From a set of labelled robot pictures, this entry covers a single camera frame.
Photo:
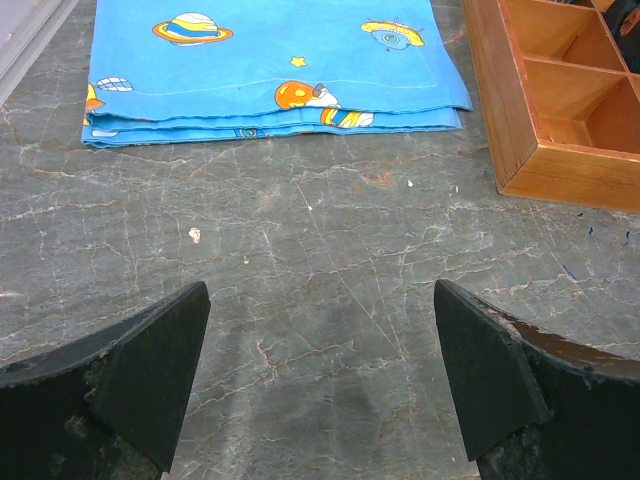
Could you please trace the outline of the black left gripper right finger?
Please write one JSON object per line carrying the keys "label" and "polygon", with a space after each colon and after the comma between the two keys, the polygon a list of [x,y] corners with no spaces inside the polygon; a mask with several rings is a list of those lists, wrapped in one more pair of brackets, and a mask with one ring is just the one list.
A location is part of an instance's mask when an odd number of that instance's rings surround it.
{"label": "black left gripper right finger", "polygon": [[483,479],[636,479],[639,363],[434,289],[466,454]]}

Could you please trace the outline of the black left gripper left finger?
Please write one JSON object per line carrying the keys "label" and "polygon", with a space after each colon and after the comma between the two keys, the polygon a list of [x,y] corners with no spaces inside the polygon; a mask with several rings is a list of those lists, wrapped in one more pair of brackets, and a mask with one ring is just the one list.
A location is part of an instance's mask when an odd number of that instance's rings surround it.
{"label": "black left gripper left finger", "polygon": [[4,479],[159,479],[170,471],[210,301],[192,283],[1,369]]}

